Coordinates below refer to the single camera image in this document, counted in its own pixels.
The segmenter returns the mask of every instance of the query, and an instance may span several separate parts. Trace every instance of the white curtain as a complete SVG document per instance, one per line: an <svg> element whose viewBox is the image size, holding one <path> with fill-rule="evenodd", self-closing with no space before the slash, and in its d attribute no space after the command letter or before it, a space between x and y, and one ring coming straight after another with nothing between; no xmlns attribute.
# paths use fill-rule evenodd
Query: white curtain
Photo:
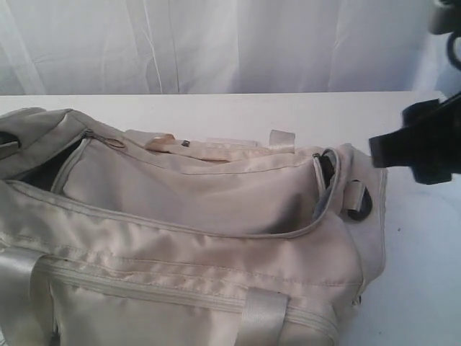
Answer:
<svg viewBox="0 0 461 346"><path fill-rule="evenodd" d="M0 0L0 94L461 87L430 0Z"/></svg>

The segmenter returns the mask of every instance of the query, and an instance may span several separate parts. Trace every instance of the bag pocket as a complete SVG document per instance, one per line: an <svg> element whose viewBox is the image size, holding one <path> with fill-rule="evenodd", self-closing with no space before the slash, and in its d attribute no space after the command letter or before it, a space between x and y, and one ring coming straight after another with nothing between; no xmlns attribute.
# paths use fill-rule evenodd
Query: bag pocket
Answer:
<svg viewBox="0 0 461 346"><path fill-rule="evenodd" d="M57 330L65 346L232 346L244 299L103 278L58 267L50 277ZM278 345L336 345L330 304L292 298Z"/></svg>

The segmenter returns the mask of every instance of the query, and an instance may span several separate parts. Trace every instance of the zipper pull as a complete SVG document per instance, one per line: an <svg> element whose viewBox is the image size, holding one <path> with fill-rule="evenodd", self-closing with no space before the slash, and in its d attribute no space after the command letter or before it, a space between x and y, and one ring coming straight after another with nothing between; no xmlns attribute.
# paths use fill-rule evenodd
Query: zipper pull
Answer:
<svg viewBox="0 0 461 346"><path fill-rule="evenodd" d="M115 139L115 138L106 138L106 137L100 136L94 133L94 131L92 130L86 130L83 137L96 139L97 141L100 141L101 143L104 143L107 146L110 146L111 148L115 148L115 149L123 149L124 147L126 147L126 145L122 141L119 141L118 139Z"/></svg>

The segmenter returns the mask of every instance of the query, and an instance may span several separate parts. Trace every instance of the beige duffel bag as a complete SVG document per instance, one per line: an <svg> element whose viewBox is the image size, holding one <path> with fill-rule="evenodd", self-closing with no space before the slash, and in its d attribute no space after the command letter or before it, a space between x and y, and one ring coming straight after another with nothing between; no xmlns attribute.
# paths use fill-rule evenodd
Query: beige duffel bag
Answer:
<svg viewBox="0 0 461 346"><path fill-rule="evenodd" d="M384 170L350 145L0 118L9 346L337 345L384 268Z"/></svg>

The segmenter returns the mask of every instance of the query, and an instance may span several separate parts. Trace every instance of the white tabletop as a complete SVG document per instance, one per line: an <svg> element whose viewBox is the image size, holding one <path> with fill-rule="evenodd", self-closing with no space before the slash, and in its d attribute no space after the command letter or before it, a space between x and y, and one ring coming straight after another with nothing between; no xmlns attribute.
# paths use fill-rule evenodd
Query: white tabletop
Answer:
<svg viewBox="0 0 461 346"><path fill-rule="evenodd" d="M298 146L350 142L399 128L400 112L438 92L0 97L0 113L21 107L75 108L122 130L177 138L267 142L271 129ZM417 185L408 169L389 173L388 262L367 289L342 345L461 345L461 179Z"/></svg>

